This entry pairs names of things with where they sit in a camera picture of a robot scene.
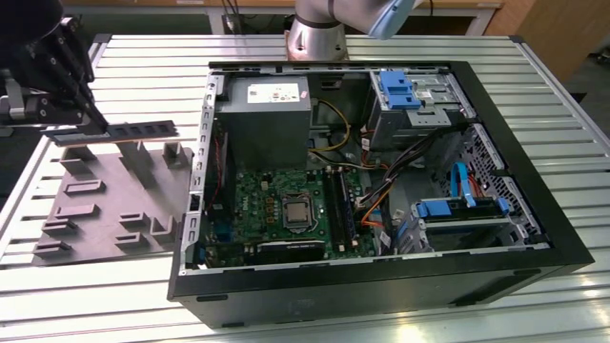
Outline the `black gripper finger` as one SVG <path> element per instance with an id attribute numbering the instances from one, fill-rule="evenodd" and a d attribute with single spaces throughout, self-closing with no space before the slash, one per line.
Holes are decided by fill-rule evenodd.
<path id="1" fill-rule="evenodd" d="M 24 94 L 15 89 L 1 96 L 1 125 L 84 126 L 94 123 L 91 110 L 92 102 L 82 94 L 63 97 L 50 93 Z"/>
<path id="2" fill-rule="evenodd" d="M 47 36 L 48 48 L 60 71 L 56 84 L 60 98 L 79 109 L 86 134 L 104 134 L 108 128 L 88 84 L 95 81 L 87 41 L 79 18 L 63 17 L 59 25 Z"/>

